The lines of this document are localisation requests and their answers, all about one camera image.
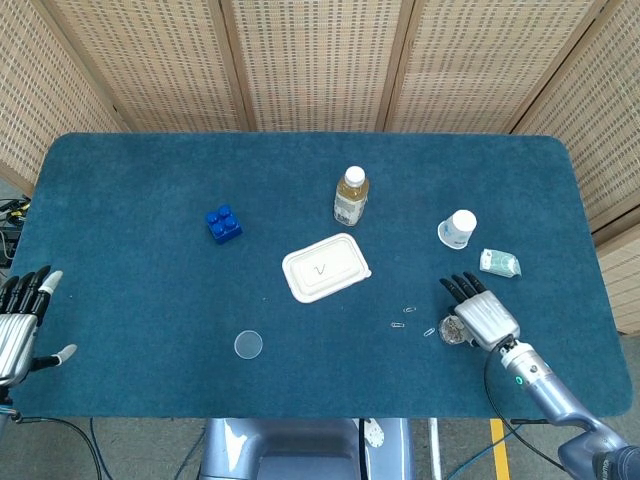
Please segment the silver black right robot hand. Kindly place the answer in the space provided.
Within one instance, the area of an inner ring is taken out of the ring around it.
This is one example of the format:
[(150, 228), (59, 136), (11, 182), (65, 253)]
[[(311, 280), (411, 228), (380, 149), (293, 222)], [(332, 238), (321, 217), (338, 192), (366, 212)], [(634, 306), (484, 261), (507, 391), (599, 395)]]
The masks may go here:
[(440, 278), (439, 283), (455, 300), (438, 326), (446, 344), (469, 343), (489, 352), (519, 338), (520, 326), (515, 317), (471, 272)]

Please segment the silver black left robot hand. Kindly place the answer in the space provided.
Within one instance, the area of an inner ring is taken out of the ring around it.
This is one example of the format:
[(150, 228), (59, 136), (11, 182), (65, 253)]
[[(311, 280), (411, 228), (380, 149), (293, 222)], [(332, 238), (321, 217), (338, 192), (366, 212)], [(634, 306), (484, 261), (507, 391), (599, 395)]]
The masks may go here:
[(57, 353), (35, 357), (34, 348), (51, 297), (63, 277), (50, 265), (1, 285), (1, 389), (20, 384), (31, 372), (58, 367), (77, 351), (69, 344)]

